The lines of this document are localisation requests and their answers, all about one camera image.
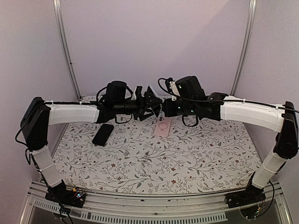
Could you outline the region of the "pink phone case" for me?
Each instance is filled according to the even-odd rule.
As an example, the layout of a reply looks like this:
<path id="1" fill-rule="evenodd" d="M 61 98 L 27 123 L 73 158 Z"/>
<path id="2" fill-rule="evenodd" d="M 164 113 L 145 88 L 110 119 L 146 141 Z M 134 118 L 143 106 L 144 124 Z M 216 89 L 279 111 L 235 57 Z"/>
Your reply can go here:
<path id="1" fill-rule="evenodd" d="M 156 123 L 154 134 L 158 137 L 168 137 L 171 126 L 171 118 L 160 117 Z"/>

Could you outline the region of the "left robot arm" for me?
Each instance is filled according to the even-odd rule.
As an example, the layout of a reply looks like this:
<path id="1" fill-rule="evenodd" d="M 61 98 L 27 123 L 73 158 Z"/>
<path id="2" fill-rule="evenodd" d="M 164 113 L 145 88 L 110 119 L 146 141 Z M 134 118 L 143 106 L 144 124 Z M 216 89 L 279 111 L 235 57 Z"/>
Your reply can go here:
<path id="1" fill-rule="evenodd" d="M 137 119 L 142 117 L 147 109 L 143 98 L 126 100 L 113 106 L 97 106 L 94 103 L 46 102 L 41 97 L 35 97 L 21 120 L 21 132 L 25 145 L 37 164 L 37 170 L 52 188 L 52 196 L 60 203 L 66 202 L 70 197 L 69 191 L 60 185 L 62 179 L 48 149 L 49 126 L 74 122 L 101 124 L 115 119 L 117 115 L 131 115 Z"/>

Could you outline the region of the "light blue phone case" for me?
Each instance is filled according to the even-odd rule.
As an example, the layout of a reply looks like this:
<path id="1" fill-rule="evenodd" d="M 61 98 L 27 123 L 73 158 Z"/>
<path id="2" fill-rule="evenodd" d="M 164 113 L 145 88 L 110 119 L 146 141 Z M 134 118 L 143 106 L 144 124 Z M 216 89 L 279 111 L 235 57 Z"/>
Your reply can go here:
<path id="1" fill-rule="evenodd" d="M 162 99 L 156 93 L 152 86 L 148 86 L 146 93 L 146 99 L 149 104 L 149 108 L 154 113 L 155 117 L 158 118 L 162 112 Z"/>

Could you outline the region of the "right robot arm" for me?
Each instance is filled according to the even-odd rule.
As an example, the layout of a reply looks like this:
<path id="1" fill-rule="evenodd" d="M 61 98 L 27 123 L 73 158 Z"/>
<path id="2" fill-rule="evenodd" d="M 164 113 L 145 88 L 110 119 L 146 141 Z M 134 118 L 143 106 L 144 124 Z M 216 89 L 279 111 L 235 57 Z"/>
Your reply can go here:
<path id="1" fill-rule="evenodd" d="M 299 150 L 298 123 L 291 102 L 283 105 L 253 102 L 236 98 L 225 93 L 214 92 L 207 97 L 177 97 L 166 99 L 162 104 L 166 117 L 195 116 L 211 120 L 238 121 L 261 126 L 277 133 L 276 143 L 264 159 L 261 167 L 253 174 L 250 187 L 242 192 L 242 200 L 252 203 L 260 195 L 267 182 L 293 158 Z"/>

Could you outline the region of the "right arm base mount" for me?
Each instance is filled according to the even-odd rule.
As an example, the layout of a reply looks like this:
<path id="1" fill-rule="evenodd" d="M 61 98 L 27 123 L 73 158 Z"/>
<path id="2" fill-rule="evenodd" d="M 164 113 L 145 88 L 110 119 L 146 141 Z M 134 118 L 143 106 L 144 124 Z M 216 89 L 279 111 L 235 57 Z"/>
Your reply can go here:
<path id="1" fill-rule="evenodd" d="M 260 213 L 266 196 L 263 190 L 245 189 L 225 195 L 224 203 L 229 208 L 239 208 L 245 219 L 255 219 Z"/>

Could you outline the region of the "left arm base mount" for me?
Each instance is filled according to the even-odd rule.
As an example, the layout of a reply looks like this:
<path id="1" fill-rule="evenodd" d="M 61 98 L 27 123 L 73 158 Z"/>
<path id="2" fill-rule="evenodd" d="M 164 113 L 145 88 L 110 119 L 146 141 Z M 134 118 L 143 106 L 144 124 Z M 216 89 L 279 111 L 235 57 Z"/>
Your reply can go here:
<path id="1" fill-rule="evenodd" d="M 85 192 L 78 188 L 67 189 L 64 183 L 55 187 L 49 187 L 45 195 L 48 201 L 61 203 L 76 208 L 83 208 L 85 203 Z"/>

